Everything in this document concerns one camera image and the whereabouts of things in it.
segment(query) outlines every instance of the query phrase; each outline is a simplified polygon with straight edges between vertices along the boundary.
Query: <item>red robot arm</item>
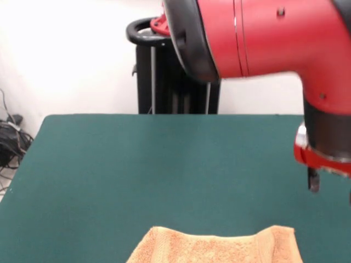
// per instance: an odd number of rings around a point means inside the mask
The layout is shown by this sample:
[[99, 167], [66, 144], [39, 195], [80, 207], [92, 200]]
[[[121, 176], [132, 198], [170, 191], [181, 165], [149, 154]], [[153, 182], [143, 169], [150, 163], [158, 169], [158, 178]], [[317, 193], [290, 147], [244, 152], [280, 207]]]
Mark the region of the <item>red robot arm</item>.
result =
[[303, 83], [308, 168], [351, 177], [351, 1], [164, 0], [178, 58], [200, 81], [295, 72]]

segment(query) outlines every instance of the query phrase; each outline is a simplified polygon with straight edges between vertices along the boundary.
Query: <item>white wall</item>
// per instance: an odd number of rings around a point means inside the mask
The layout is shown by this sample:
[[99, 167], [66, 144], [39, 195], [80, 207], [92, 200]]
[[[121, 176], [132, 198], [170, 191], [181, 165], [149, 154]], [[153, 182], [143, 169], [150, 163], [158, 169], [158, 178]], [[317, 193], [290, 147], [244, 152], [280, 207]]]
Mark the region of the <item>white wall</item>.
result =
[[[0, 0], [0, 87], [35, 135], [53, 113], [137, 113], [127, 24], [161, 0]], [[302, 113], [294, 75], [225, 81], [220, 113]]]

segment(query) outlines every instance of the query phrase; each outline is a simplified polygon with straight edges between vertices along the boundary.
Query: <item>green tablecloth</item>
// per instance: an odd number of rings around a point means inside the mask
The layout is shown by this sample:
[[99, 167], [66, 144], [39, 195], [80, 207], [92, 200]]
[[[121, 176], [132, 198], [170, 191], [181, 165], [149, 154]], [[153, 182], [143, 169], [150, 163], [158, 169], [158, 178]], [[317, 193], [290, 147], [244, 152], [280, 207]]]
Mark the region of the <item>green tablecloth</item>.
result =
[[307, 190], [301, 116], [51, 116], [0, 203], [0, 262], [125, 262], [152, 226], [296, 229], [304, 262], [351, 261], [350, 183]]

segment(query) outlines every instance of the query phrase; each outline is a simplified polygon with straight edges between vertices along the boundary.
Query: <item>black metal frame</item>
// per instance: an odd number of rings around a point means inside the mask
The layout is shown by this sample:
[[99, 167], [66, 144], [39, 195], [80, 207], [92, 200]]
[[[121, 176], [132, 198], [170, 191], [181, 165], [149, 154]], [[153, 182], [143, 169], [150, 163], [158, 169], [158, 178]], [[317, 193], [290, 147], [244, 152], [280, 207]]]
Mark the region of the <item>black metal frame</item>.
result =
[[150, 21], [141, 19], [127, 27], [128, 39], [137, 45], [139, 114], [217, 114], [220, 82], [199, 83], [189, 77], [171, 38], [141, 32]]

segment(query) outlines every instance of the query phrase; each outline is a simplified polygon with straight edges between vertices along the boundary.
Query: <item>power cord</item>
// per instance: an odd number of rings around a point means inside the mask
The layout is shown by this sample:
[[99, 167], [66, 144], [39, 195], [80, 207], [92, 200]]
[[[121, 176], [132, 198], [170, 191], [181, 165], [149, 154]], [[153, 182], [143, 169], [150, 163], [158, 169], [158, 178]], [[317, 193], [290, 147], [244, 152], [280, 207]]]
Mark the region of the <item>power cord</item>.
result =
[[[12, 178], [3, 175], [1, 172], [4, 169], [16, 170], [27, 150], [33, 142], [33, 137], [23, 131], [19, 125], [23, 118], [20, 115], [11, 115], [7, 109], [5, 101], [5, 93], [0, 88], [3, 95], [3, 110], [7, 114], [6, 120], [0, 120], [0, 177], [12, 180]], [[0, 181], [0, 196], [5, 194], [7, 187]]]

